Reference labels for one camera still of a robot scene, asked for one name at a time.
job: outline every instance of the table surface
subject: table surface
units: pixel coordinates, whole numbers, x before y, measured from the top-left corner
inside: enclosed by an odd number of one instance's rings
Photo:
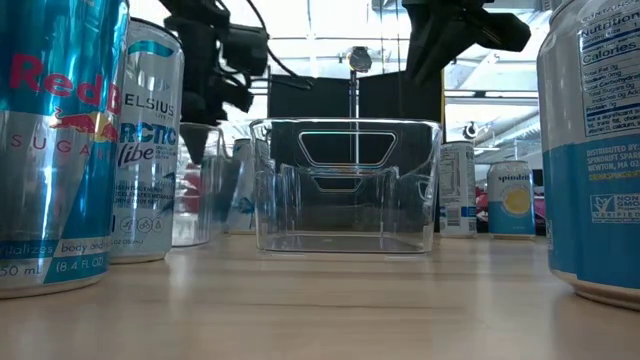
[[[638,359],[640,313],[579,298],[544,239],[425,257],[274,255],[252,237],[0,301],[10,359]]]

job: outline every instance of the spindrift can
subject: spindrift can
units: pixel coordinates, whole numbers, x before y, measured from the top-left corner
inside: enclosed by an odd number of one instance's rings
[[[132,19],[118,138],[112,263],[171,249],[184,54],[168,30]]]
[[[0,5],[0,298],[108,268],[125,0]]]
[[[549,266],[640,310],[640,2],[574,0],[538,57]]]
[[[489,233],[494,239],[529,239],[536,234],[533,174],[524,161],[495,163],[487,174]]]
[[[474,237],[476,229],[476,170],[473,144],[453,141],[440,151],[440,234]]]

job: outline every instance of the red bull can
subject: red bull can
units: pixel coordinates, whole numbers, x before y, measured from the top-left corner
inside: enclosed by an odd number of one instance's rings
[[[0,4],[0,298],[108,269],[129,4]]]
[[[178,38],[131,20],[118,139],[112,263],[171,250],[184,54]]]

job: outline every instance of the clear plastic cup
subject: clear plastic cup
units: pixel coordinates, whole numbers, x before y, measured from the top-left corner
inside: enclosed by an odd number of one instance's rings
[[[425,253],[442,131],[425,121],[251,124],[258,248]]]
[[[178,150],[172,245],[201,245],[224,231],[223,172],[226,157],[222,132],[212,126],[182,123]]]

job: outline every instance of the can barcode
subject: can barcode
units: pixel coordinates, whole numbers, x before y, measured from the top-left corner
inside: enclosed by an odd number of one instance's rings
[[[447,208],[447,226],[460,226],[460,208]]]

